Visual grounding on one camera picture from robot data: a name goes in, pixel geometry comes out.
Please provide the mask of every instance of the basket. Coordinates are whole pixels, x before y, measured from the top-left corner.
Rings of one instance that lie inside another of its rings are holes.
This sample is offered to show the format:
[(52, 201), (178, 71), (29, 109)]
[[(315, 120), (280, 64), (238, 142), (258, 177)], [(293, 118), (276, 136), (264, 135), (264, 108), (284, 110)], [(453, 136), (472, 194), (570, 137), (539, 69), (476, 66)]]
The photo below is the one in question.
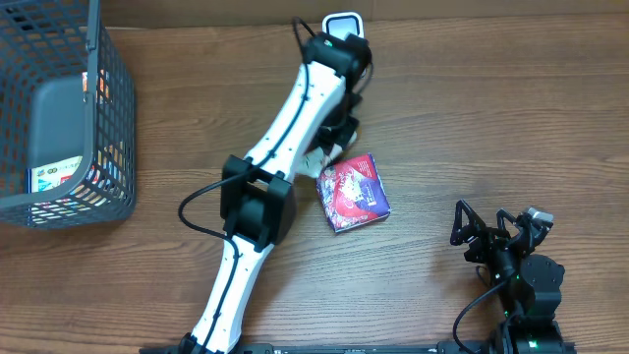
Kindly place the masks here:
[(134, 82), (100, 2), (3, 1), (0, 34), (0, 221), (52, 229), (129, 217)]

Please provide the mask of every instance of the wire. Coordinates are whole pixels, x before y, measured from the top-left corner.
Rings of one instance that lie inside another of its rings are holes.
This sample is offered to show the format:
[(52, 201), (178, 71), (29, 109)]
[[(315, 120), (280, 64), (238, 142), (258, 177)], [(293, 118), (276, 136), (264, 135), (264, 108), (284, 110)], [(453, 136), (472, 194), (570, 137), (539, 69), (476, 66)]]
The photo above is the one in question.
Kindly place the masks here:
[(476, 266), (476, 276), (481, 280), (481, 282), (483, 283), (483, 285), (485, 287), (490, 287), (491, 285), (489, 285), (488, 282), (486, 282), (486, 280), (483, 278), (483, 276), (481, 275), (481, 269), (484, 269), (485, 271), (488, 271), (486, 266), (482, 266), (482, 265), (477, 265)]
[(199, 189), (198, 191), (190, 194), (189, 196), (187, 196), (185, 199), (182, 200), (182, 202), (179, 204), (179, 210), (178, 210), (178, 215), (179, 215), (179, 219), (188, 227), (190, 227), (193, 230), (196, 230), (198, 232), (202, 232), (214, 237), (217, 237), (221, 240), (225, 240), (225, 242), (229, 243), (230, 246), (234, 249), (234, 264), (232, 265), (232, 269), (229, 273), (229, 278), (227, 279), (227, 283), (225, 284), (225, 289), (223, 290), (223, 293), (220, 296), (220, 299), (218, 300), (218, 304), (216, 306), (216, 311), (214, 312), (214, 315), (212, 316), (212, 324), (209, 328), (209, 331), (207, 332), (207, 336), (205, 337), (205, 341), (203, 342), (203, 349), (207, 348), (207, 343), (209, 342), (209, 339), (211, 338), (212, 334), (214, 333), (214, 329), (216, 328), (216, 323), (218, 322), (218, 318), (220, 317), (220, 310), (221, 307), (223, 306), (223, 302), (225, 301), (225, 297), (227, 296), (227, 291), (229, 290), (229, 287), (232, 284), (232, 281), (234, 280), (234, 275), (236, 274), (236, 267), (238, 266), (238, 259), (240, 258), (240, 252), (238, 251), (238, 246), (236, 245), (236, 243), (232, 240), (232, 236), (233, 235), (223, 235), (220, 232), (214, 231), (214, 230), (210, 230), (208, 228), (205, 227), (201, 227), (198, 226), (192, 222), (190, 222), (190, 220), (188, 220), (186, 218), (186, 216), (184, 216), (184, 209), (186, 208), (186, 205), (193, 201), (194, 199), (198, 198), (199, 196), (217, 189), (218, 187), (222, 187), (225, 186), (229, 183), (234, 183), (243, 179), (247, 179), (249, 178), (249, 176), (251, 176), (252, 173), (258, 171), (259, 169), (261, 169), (277, 152), (277, 150), (279, 149), (279, 147), (282, 145), (282, 143), (284, 142), (284, 140), (286, 139), (286, 137), (288, 137), (288, 134), (290, 133), (291, 129), (293, 129), (293, 126), (295, 126), (295, 123), (297, 123), (297, 120), (299, 118), (299, 116), (302, 113), (302, 110), (304, 109), (304, 105), (306, 104), (306, 101), (308, 100), (308, 93), (310, 90), (310, 72), (308, 69), (308, 64), (306, 63), (306, 55), (305, 55), (305, 50), (304, 50), (304, 45), (302, 44), (302, 41), (299, 37), (299, 32), (297, 29), (298, 25), (302, 25), (312, 36), (315, 35), (315, 33), (313, 32), (313, 30), (308, 26), (308, 24), (306, 24), (304, 22), (304, 20), (300, 19), (300, 18), (293, 18), (293, 33), (295, 34), (295, 38), (297, 39), (297, 43), (299, 45), (299, 49), (300, 52), (302, 54), (302, 64), (304, 66), (304, 71), (305, 71), (305, 76), (306, 76), (306, 82), (305, 82), (305, 89), (304, 89), (304, 94), (302, 95), (302, 100), (299, 104), (299, 107), (297, 108), (297, 111), (295, 112), (295, 116), (293, 117), (293, 119), (291, 120), (291, 122), (289, 123), (288, 127), (286, 128), (286, 131), (284, 131), (284, 133), (282, 134), (282, 136), (279, 138), (279, 140), (277, 141), (277, 143), (275, 144), (275, 146), (268, 152), (268, 154), (266, 155), (266, 157), (258, 164), (254, 165), (252, 168), (248, 169), (245, 172), (239, 173), (237, 175), (231, 176), (229, 178), (226, 178), (224, 180), (218, 181), (218, 182), (214, 182), (212, 184), (210, 184), (209, 186), (205, 186), (201, 189)]
[(456, 320), (454, 321), (454, 325), (452, 326), (452, 337), (454, 337), (454, 341), (459, 345), (459, 348), (461, 348), (461, 350), (465, 351), (468, 354), (477, 354), (478, 353), (478, 352), (472, 351), (472, 349), (470, 349), (467, 346), (465, 346), (465, 344), (463, 344), (461, 342), (461, 340), (459, 340), (459, 336), (456, 334), (456, 329), (459, 326), (459, 323), (461, 322), (461, 320), (463, 319), (465, 314), (467, 314), (468, 311), (472, 310), (473, 307), (475, 307), (478, 304), (482, 303), (482, 301), (484, 301), (486, 298), (491, 296), (493, 293), (495, 293), (496, 291), (502, 289), (508, 282), (509, 282), (509, 279), (507, 279), (507, 280), (499, 283), (498, 285), (495, 285), (491, 289), (489, 289), (485, 294), (479, 296), (474, 301), (472, 301), (470, 303), (470, 305), (466, 306), (465, 309), (463, 309), (463, 311), (461, 311), (459, 316), (456, 318)]

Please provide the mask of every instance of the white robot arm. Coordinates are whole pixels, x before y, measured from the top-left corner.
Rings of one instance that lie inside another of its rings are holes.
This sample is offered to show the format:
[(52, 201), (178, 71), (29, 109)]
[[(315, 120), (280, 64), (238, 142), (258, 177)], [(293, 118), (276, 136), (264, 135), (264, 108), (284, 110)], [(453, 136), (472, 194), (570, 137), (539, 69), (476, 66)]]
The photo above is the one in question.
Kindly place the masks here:
[[(279, 146), (276, 156), (260, 168), (270, 175), (283, 174), (283, 180), (289, 183), (293, 182), (302, 157), (323, 120), (345, 95), (345, 78), (334, 75), (334, 69), (312, 62), (308, 64), (308, 70), (311, 75), (309, 99), (306, 101), (293, 129)], [(264, 134), (264, 137), (247, 153), (246, 159), (250, 158), (251, 164), (260, 163), (286, 131), (300, 104), (305, 80), (305, 66), (302, 65), (297, 81), (277, 118)], [(212, 352), (229, 353), (238, 342), (241, 335), (243, 314), (256, 282), (257, 274), (262, 263), (275, 246), (270, 243), (258, 252), (255, 250), (254, 244), (248, 241), (244, 235), (237, 233), (232, 236), (232, 240), (238, 245), (241, 256), (238, 260), (234, 279), (222, 304), (221, 315), (217, 320), (212, 337), (207, 343), (207, 349)], [(212, 316), (216, 311), (233, 266), (232, 255), (232, 247), (225, 241), (222, 263), (209, 302), (192, 332), (198, 343), (205, 342), (211, 327)]]
[[(186, 225), (224, 240), (221, 266), (203, 315), (179, 346), (142, 349), (142, 354), (227, 354), (234, 349), (259, 270), (295, 218), (295, 174), (316, 176), (325, 167), (319, 163), (304, 168), (306, 152), (316, 148), (335, 156), (356, 139), (358, 121), (349, 112), (360, 101), (353, 88), (372, 61), (369, 45), (355, 35), (342, 40), (308, 30), (313, 37), (300, 43), (303, 64), (297, 80), (266, 134), (245, 159), (228, 158), (222, 181), (195, 192), (180, 206)], [(265, 183), (266, 190), (255, 181)], [(196, 226), (183, 215), (188, 202), (219, 186), (224, 235)]]

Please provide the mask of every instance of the wooden table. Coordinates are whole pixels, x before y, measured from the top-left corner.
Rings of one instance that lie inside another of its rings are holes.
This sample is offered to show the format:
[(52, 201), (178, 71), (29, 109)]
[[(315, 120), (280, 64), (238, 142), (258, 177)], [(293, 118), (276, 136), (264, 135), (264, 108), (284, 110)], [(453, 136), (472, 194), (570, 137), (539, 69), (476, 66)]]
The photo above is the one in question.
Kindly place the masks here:
[[(489, 223), (534, 204), (556, 223), (538, 252), (565, 265), (563, 334), (580, 352), (629, 351), (629, 16), (367, 24), (375, 63), (357, 112), (388, 194), (388, 220), (341, 235), (314, 181), (266, 262), (245, 339), (282, 345), (451, 338), (483, 292), (449, 246), (465, 198)], [(184, 227), (179, 202), (261, 137), (295, 80), (288, 26), (112, 33), (138, 87), (136, 213), (40, 232), (3, 226), (0, 351), (134, 353), (197, 322), (221, 243)], [(192, 220), (220, 229), (217, 194)], [(485, 338), (497, 302), (461, 324)]]

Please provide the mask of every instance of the snack package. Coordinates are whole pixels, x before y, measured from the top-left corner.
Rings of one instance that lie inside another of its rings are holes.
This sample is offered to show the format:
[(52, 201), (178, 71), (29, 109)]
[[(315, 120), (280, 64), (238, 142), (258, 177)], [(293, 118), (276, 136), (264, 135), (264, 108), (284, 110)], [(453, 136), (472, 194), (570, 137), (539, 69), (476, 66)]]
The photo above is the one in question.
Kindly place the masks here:
[[(107, 154), (103, 155), (101, 151), (98, 152), (98, 164), (103, 166), (103, 168), (109, 173), (115, 180), (121, 182), (122, 186), (127, 186), (127, 181), (118, 168), (116, 167), (116, 163), (119, 165), (123, 165), (125, 163), (124, 154), (121, 152), (124, 150), (124, 144), (121, 142), (117, 146), (109, 146), (108, 152), (111, 155), (111, 158), (108, 157)], [(28, 175), (28, 188), (29, 193), (37, 193), (43, 192), (55, 187), (58, 187), (62, 183), (68, 181), (72, 175), (77, 171), (79, 165), (81, 164), (82, 156), (76, 156), (71, 158), (66, 158), (64, 160), (50, 163), (47, 165), (43, 165), (37, 168), (33, 168), (27, 171)], [(122, 198), (124, 193), (122, 191), (118, 192), (118, 195), (115, 195), (116, 190), (111, 180), (106, 179), (104, 175), (100, 173), (99, 170), (95, 169), (93, 166), (91, 170), (88, 172), (86, 176), (87, 181), (91, 181), (92, 184), (97, 185), (99, 189), (109, 192), (114, 195), (114, 198)], [(106, 202), (108, 199), (98, 196), (96, 192), (93, 192), (89, 188), (81, 185), (77, 187), (72, 192), (72, 195), (81, 199), (88, 199), (91, 205), (95, 207), (100, 207)], [(58, 200), (55, 201), (56, 204), (63, 205), (64, 207), (70, 208), (78, 208), (79, 210), (87, 210), (89, 207), (80, 205), (76, 202), (71, 202), (69, 199)], [(51, 203), (38, 203), (35, 204), (38, 207), (33, 207), (31, 211), (33, 214), (37, 214), (39, 208), (51, 208)], [(61, 213), (72, 213), (69, 210), (60, 211)]]
[(327, 167), (316, 180), (316, 190), (335, 232), (391, 213), (370, 153)]

